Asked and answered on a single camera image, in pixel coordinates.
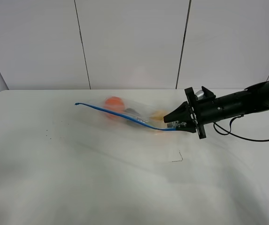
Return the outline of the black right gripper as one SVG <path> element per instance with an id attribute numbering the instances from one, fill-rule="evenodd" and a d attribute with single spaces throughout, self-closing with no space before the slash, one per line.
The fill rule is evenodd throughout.
<path id="1" fill-rule="evenodd" d="M 189 133 L 198 133 L 200 139 L 206 138 L 204 129 L 205 124 L 217 122 L 222 118 L 222 107 L 219 104 L 216 95 L 205 88 L 206 97 L 197 100 L 192 87 L 185 89 L 187 101 L 183 102 L 177 109 L 163 117 L 164 122 L 171 122 L 171 127 L 176 131 L 185 131 Z"/>

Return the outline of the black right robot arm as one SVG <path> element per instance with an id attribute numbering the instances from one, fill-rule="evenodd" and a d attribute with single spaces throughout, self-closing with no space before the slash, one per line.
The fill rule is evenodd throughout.
<path id="1" fill-rule="evenodd" d="M 190 87 L 184 92 L 187 100 L 165 115 L 163 121 L 176 131 L 198 133 L 200 139 L 206 138 L 206 124 L 212 123 L 214 129 L 218 129 L 218 121 L 234 121 L 247 114 L 269 110 L 269 81 L 222 97 L 216 97 L 205 87 L 198 92 L 194 92 Z"/>

